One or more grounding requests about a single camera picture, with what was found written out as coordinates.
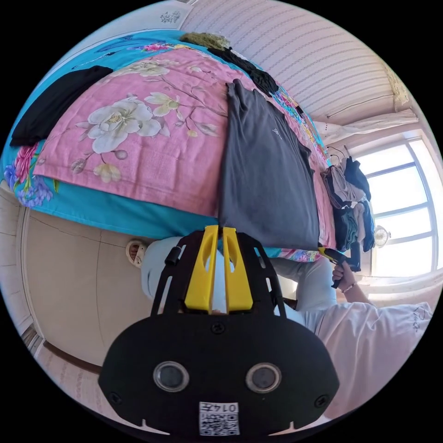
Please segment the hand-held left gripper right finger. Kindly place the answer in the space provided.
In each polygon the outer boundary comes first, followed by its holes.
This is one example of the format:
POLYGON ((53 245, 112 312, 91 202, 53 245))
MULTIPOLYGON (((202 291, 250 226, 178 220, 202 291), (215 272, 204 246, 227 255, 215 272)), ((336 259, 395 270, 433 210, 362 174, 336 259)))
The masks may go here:
POLYGON ((253 298, 235 228, 222 230, 227 313, 249 311, 253 298))

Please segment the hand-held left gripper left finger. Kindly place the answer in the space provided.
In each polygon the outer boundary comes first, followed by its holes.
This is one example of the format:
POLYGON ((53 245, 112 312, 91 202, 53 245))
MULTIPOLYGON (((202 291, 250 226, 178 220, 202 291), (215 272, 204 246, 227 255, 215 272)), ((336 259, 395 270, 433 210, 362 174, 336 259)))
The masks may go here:
POLYGON ((188 289, 185 306, 189 310, 210 313, 215 282, 218 226, 207 226, 198 233, 197 253, 188 289))

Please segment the person's right hand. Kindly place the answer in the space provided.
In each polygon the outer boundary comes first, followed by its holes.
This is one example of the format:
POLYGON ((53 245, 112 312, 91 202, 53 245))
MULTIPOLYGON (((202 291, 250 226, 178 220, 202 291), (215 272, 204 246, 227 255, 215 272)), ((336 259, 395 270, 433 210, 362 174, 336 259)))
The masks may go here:
POLYGON ((335 265, 332 279, 334 285, 342 293, 345 293, 349 288, 352 288, 356 284, 353 272, 347 262, 335 265))

